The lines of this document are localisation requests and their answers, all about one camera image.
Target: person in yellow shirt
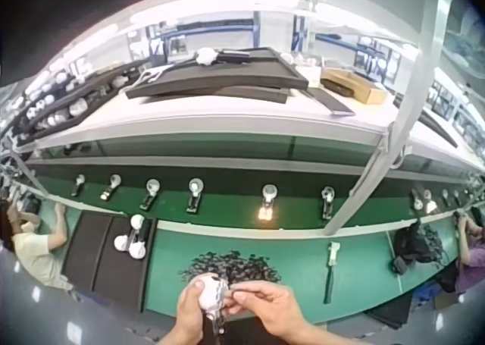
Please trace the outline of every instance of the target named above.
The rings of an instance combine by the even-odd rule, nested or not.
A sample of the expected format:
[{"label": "person in yellow shirt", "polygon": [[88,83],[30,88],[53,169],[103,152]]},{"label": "person in yellow shirt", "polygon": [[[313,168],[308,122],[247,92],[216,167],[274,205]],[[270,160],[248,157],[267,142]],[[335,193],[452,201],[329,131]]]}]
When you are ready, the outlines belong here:
[{"label": "person in yellow shirt", "polygon": [[62,263],[52,251],[67,242],[65,206],[55,204],[56,224],[52,234],[36,234],[40,217],[19,212],[15,202],[0,201],[0,240],[3,247],[15,253],[25,270],[45,286],[72,290],[73,286],[61,274]]}]

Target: purple shirt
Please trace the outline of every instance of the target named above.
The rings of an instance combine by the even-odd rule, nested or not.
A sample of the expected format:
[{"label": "purple shirt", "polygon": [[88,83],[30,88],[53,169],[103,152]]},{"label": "purple shirt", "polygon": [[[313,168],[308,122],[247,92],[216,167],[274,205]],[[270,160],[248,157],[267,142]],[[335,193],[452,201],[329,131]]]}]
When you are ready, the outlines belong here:
[{"label": "purple shirt", "polygon": [[456,292],[464,293],[485,279],[485,243],[479,241],[470,249],[470,264],[460,265]]}]

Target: person in purple shirt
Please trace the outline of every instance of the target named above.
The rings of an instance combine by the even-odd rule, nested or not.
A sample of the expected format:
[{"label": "person in purple shirt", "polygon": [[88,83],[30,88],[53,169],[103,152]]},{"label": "person in purple shirt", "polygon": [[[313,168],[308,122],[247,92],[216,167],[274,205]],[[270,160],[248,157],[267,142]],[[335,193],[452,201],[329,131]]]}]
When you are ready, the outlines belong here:
[{"label": "person in purple shirt", "polygon": [[456,293],[464,293],[485,279],[485,228],[463,215],[458,220],[459,250]]}]

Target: yellow shirt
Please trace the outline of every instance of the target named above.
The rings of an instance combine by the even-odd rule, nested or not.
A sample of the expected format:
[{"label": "yellow shirt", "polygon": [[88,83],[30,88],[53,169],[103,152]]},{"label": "yellow shirt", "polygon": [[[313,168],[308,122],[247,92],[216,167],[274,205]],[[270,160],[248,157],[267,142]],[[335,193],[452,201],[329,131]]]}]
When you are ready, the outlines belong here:
[{"label": "yellow shirt", "polygon": [[12,240],[18,261],[27,273],[45,286],[71,290],[72,284],[61,274],[61,261],[49,252],[48,238],[48,235],[33,232],[14,235]]}]

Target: metal pole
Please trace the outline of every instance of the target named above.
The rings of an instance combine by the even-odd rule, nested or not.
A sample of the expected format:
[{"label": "metal pole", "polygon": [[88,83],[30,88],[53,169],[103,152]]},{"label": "metal pole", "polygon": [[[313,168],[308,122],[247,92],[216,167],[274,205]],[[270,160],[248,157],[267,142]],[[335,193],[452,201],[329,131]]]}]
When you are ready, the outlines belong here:
[{"label": "metal pole", "polygon": [[421,52],[413,66],[399,113],[380,139],[349,198],[324,228],[325,235],[334,235],[361,208],[405,148],[409,133],[426,102],[434,68],[440,61],[451,1],[425,0],[419,40]]},{"label": "metal pole", "polygon": [[11,157],[16,161],[18,167],[22,170],[22,172],[29,178],[30,182],[38,189],[42,194],[47,197],[49,192],[45,189],[45,187],[39,182],[39,180],[32,174],[32,171],[23,163],[23,160],[19,155],[14,151],[14,147],[9,139],[5,140],[5,145],[10,150]]}]

